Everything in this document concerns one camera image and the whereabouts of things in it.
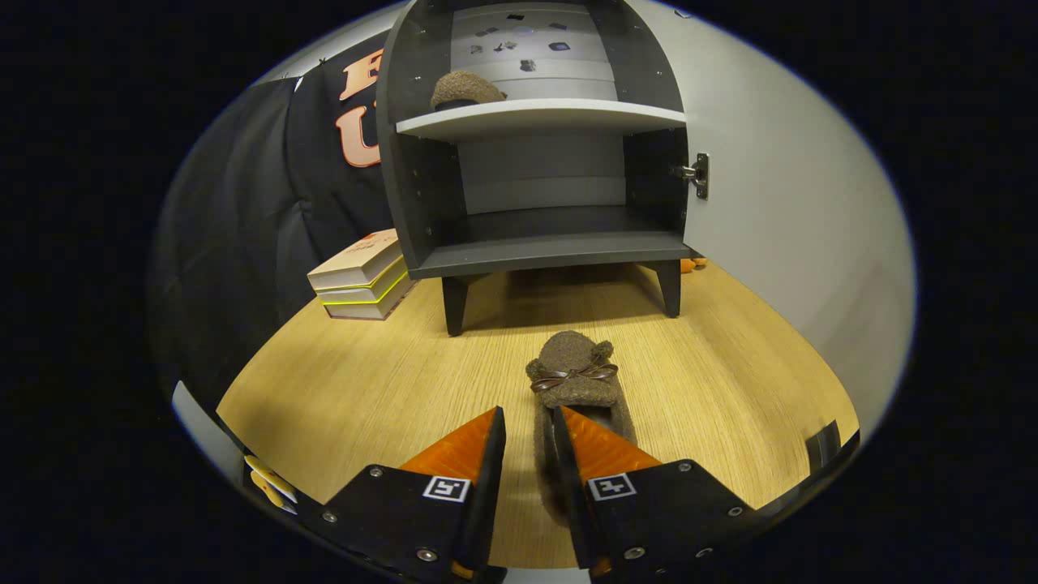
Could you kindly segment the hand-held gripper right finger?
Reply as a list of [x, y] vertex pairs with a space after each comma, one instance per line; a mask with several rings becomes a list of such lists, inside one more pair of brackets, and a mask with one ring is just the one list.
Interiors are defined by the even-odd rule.
[[568, 407], [552, 413], [561, 495], [574, 553], [593, 579], [682, 579], [748, 541], [759, 513], [689, 458], [592, 469], [589, 429], [620, 442]]

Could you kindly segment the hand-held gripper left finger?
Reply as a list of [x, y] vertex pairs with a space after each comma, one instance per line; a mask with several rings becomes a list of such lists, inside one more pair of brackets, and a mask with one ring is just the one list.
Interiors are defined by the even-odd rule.
[[507, 425], [496, 406], [471, 420], [469, 474], [368, 465], [321, 506], [321, 541], [390, 581], [503, 581], [491, 543]]

